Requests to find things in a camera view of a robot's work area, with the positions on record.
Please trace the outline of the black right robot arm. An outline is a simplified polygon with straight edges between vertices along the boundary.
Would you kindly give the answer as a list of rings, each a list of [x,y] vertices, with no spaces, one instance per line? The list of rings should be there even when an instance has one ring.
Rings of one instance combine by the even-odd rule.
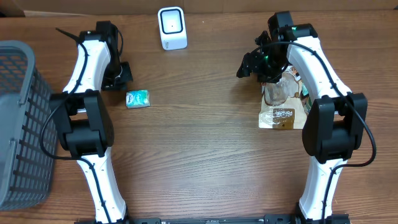
[[[275,83],[288,65],[297,69],[312,100],[302,129],[310,165],[303,195],[293,214],[268,214],[264,223],[349,223],[348,215],[332,212],[332,199],[341,171],[357,150],[363,133],[368,101],[353,93],[338,77],[323,53],[311,24],[295,25],[290,12],[277,12],[268,30],[255,39],[258,46],[244,55],[238,78],[255,73],[261,83]]]

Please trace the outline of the small teal tissue pack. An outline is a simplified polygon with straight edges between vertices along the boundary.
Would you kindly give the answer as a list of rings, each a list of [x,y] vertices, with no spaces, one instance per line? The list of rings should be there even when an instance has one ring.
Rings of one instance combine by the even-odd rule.
[[[145,108],[150,106],[150,94],[148,90],[134,90],[126,93],[127,108]]]

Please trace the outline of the beige brown cookie pouch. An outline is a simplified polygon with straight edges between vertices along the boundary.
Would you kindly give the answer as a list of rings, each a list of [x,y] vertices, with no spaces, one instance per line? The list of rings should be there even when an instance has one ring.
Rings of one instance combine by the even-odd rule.
[[[302,129],[307,120],[303,108],[302,79],[289,65],[277,83],[262,84],[258,126],[262,129]]]

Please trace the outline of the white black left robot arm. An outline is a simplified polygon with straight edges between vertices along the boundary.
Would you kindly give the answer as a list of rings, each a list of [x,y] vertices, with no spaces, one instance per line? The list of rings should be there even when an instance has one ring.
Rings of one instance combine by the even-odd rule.
[[[52,94],[51,114],[62,148],[77,161],[95,205],[94,223],[129,223],[111,162],[114,127],[102,91],[123,91],[133,80],[128,62],[121,61],[123,37],[110,21],[79,35],[64,32],[76,42],[77,61],[61,93]]]

